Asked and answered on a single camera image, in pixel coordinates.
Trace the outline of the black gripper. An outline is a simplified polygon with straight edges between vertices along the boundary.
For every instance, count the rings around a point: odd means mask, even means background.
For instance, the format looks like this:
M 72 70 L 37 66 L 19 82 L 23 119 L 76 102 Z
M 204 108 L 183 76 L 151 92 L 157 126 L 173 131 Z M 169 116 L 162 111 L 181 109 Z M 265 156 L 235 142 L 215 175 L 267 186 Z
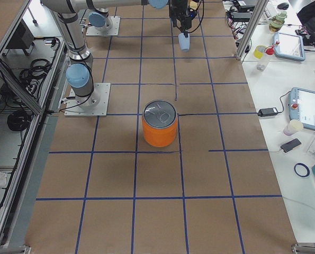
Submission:
M 192 27 L 192 20 L 197 14 L 196 8 L 190 7 L 187 0 L 171 0 L 168 3 L 169 17 L 174 28 L 183 31 L 185 38 L 188 38 L 188 30 Z

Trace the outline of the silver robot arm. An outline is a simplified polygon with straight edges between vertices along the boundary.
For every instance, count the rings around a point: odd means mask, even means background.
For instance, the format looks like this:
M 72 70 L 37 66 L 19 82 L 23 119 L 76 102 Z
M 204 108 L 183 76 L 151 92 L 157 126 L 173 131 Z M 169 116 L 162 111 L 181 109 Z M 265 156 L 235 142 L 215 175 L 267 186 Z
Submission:
M 43 1 L 56 20 L 59 31 L 68 47 L 71 66 L 66 71 L 66 79 L 75 93 L 75 102 L 82 108 L 95 107 L 101 94 L 96 91 L 92 66 L 93 55 L 87 47 L 86 39 L 78 21 L 80 10 L 90 10 L 99 15 L 99 27 L 105 27 L 110 20 L 106 16 L 109 7 L 144 6 L 161 9 L 168 1 Z
M 141 1 L 142 5 L 149 4 L 153 8 L 161 9 L 168 5 L 169 17 L 173 27 L 180 30 L 180 35 L 185 38 L 194 32 L 189 31 L 192 27 L 192 20 L 197 15 L 197 11 L 202 1 Z M 92 10 L 88 15 L 88 20 L 91 26 L 96 28 L 110 28 L 109 10 L 107 8 L 95 8 L 92 1 L 87 1 L 88 8 Z

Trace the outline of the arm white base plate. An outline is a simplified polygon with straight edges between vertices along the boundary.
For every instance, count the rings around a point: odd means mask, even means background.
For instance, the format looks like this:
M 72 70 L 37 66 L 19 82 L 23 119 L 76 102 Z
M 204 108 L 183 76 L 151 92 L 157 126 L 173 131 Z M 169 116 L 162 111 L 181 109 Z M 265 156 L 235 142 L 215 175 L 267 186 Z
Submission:
M 104 22 L 96 19 L 89 21 L 90 26 L 86 30 L 87 37 L 110 37 L 118 36 L 120 27 L 120 16 L 109 16 Z
M 94 83 L 94 92 L 91 97 L 82 105 L 81 97 L 72 99 L 67 102 L 68 109 L 65 110 L 66 117 L 94 117 L 107 115 L 107 107 L 109 104 L 111 84 L 110 83 Z

